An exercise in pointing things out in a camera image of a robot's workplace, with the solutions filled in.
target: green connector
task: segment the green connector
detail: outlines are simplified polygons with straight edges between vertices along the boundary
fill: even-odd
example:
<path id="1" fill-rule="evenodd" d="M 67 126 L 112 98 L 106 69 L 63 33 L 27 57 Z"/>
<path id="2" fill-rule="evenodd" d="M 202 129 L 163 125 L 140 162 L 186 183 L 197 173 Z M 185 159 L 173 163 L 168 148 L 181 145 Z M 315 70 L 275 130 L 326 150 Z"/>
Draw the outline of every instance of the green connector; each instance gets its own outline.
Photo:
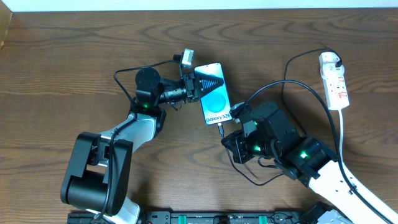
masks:
<path id="1" fill-rule="evenodd" d="M 266 216 L 259 216 L 260 224 L 268 224 L 268 218 Z"/>
<path id="2" fill-rule="evenodd" d="M 187 224 L 187 216 L 179 215 L 178 216 L 178 224 Z"/>

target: white wall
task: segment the white wall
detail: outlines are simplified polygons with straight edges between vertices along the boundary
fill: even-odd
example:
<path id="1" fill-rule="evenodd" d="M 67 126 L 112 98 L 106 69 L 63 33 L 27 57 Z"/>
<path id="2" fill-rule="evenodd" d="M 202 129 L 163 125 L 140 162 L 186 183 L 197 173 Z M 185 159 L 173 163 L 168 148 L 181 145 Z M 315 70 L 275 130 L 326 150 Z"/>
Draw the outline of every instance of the white wall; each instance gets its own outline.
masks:
<path id="1" fill-rule="evenodd" d="M 398 0 L 2 0 L 13 12 L 398 7 Z"/>

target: power strip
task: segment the power strip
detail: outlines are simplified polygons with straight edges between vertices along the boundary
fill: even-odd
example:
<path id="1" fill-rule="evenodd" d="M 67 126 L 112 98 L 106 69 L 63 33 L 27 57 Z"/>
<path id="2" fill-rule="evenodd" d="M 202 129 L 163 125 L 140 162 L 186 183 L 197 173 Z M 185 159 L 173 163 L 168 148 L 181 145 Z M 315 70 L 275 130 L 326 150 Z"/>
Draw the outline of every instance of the power strip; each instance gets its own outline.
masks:
<path id="1" fill-rule="evenodd" d="M 324 52 L 319 56 L 321 77 L 325 87 L 329 110 L 341 110 L 349 106 L 344 65 L 336 67 L 340 58 L 334 52 Z"/>

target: wooden table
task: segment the wooden table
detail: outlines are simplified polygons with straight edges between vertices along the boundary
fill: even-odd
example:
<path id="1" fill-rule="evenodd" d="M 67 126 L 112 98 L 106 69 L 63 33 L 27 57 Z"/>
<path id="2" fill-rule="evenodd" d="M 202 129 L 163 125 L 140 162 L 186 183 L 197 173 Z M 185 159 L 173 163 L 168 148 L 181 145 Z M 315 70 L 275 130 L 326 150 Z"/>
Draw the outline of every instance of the wooden table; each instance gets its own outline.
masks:
<path id="1" fill-rule="evenodd" d="M 194 49 L 197 65 L 222 63 L 235 104 L 282 79 L 289 58 L 324 46 L 346 67 L 345 161 L 398 211 L 398 9 L 15 13 L 0 58 L 0 222 L 65 222 L 74 208 L 61 203 L 60 186 L 76 137 L 127 115 L 115 70 Z M 175 65 L 157 69 L 178 79 Z M 133 94 L 134 77 L 120 75 Z M 288 78 L 325 95 L 316 53 L 292 62 Z M 287 97 L 308 132 L 332 146 L 319 102 L 293 85 Z M 279 98 L 278 86 L 255 103 Z M 308 209 L 322 200 L 288 177 L 250 184 L 229 164 L 199 103 L 165 108 L 163 131 L 132 157 L 127 195 L 144 208 Z M 226 133 L 238 128 L 225 125 Z M 258 182 L 279 173 L 256 162 L 238 167 Z"/>

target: smartphone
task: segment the smartphone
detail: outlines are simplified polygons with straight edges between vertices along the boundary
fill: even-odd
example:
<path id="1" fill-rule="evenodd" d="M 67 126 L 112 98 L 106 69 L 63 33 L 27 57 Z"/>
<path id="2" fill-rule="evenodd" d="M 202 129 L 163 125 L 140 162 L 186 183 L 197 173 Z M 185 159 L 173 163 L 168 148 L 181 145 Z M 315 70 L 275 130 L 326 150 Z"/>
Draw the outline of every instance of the smartphone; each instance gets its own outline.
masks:
<path id="1" fill-rule="evenodd" d="M 211 125 L 232 120 L 232 117 L 229 114 L 231 105 L 229 103 L 228 92 L 226 90 L 221 64 L 212 63 L 210 65 L 196 67 L 194 72 L 205 75 L 214 75 L 216 77 L 223 78 L 224 80 L 224 85 L 218 87 L 200 99 L 201 108 L 205 117 L 205 123 L 207 125 Z"/>

